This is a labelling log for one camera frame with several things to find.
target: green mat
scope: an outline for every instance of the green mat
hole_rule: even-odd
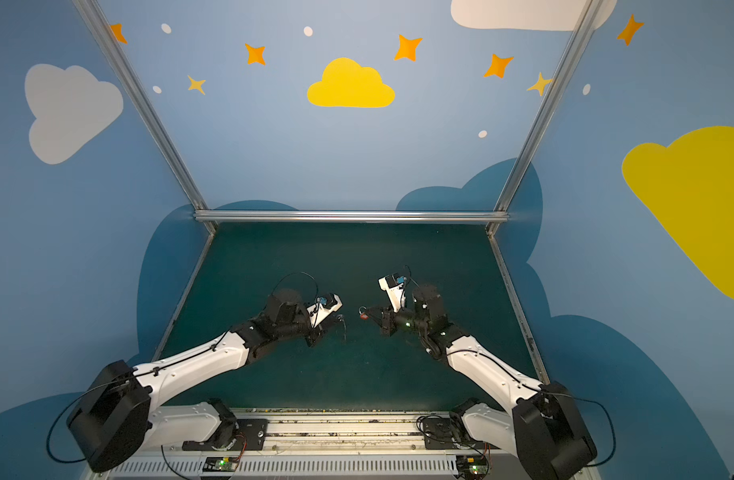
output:
[[[170,405],[218,397],[231,407],[448,410],[469,397],[494,400],[467,377],[432,360],[417,336],[381,337],[360,306],[388,305],[378,278],[410,265],[435,284],[450,320],[489,351],[534,376],[505,286],[482,226],[407,224],[222,224],[174,325],[162,358],[218,336],[257,314],[285,274],[313,275],[340,295],[346,329],[315,348],[282,342],[250,366],[189,389]],[[314,297],[310,279],[280,287]]]

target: yellow cloud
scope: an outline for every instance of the yellow cloud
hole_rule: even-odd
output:
[[[319,107],[387,107],[396,93],[380,73],[350,58],[337,58],[324,69],[322,81],[308,87],[308,101]]]
[[[669,147],[641,144],[622,175],[689,259],[734,299],[734,128],[707,127]]]

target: robotic arm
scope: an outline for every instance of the robotic arm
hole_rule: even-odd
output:
[[[471,399],[453,410],[456,443],[497,446],[517,456],[535,480],[566,480],[594,459],[596,446],[566,388],[557,382],[543,385],[488,352],[449,321],[435,286],[416,286],[407,308],[406,277],[389,275],[379,284],[391,307],[362,309],[362,319],[375,321],[384,336],[396,330],[416,332],[431,357],[476,382],[505,409]]]
[[[166,414],[159,408],[194,385],[257,361],[281,340],[303,337],[313,347],[342,320],[333,315],[341,306],[332,293],[306,306],[294,290],[280,290],[256,317],[200,346],[134,367],[111,363],[69,415],[68,429],[94,472],[118,466],[141,447],[186,442],[186,449],[230,448],[240,425],[219,400]]]

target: yellow star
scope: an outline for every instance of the yellow star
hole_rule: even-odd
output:
[[[420,44],[421,40],[423,39],[416,38],[415,40],[407,40],[406,38],[399,35],[399,51],[396,52],[396,57],[394,58],[394,60],[399,60],[400,58],[409,58],[412,62],[414,62],[415,49]]]
[[[202,92],[202,95],[204,95],[204,91],[202,90],[202,83],[206,82],[206,80],[201,80],[200,82],[197,82],[193,78],[191,78],[191,75],[188,76],[188,79],[191,81],[191,86],[188,87],[189,90],[198,90]]]
[[[260,63],[261,65],[266,64],[266,61],[263,60],[263,50],[266,50],[266,47],[252,48],[248,44],[244,44],[244,46],[247,47],[247,52],[249,52],[247,65],[249,65],[250,63]]]
[[[487,70],[487,73],[485,73],[484,76],[489,77],[490,75],[497,75],[498,77],[502,78],[503,75],[506,74],[506,67],[508,66],[508,63],[513,59],[514,57],[500,58],[496,54],[493,54],[492,65],[490,65],[490,69]]]
[[[527,91],[530,90],[537,90],[540,93],[540,96],[543,96],[543,90],[545,89],[546,85],[553,82],[554,80],[552,78],[549,78],[548,80],[545,80],[543,78],[543,72],[540,72],[537,74],[537,83],[527,89]]]
[[[633,34],[635,34],[643,25],[644,23],[638,23],[633,19],[633,15],[631,15],[631,18],[628,20],[628,25],[626,25],[622,32],[617,36],[618,40],[625,40],[626,46],[630,45]]]
[[[109,25],[111,27],[111,31],[113,32],[113,36],[116,37],[116,40],[122,43],[126,43],[126,38],[124,38],[124,35],[122,35],[122,24],[117,23],[115,25]]]

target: white cloud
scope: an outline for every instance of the white cloud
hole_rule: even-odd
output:
[[[26,100],[36,120],[28,139],[46,164],[68,160],[122,113],[122,93],[82,67],[34,65],[26,74]]]
[[[617,0],[602,0],[594,28],[612,14]],[[572,31],[586,0],[452,0],[452,19],[468,28]]]

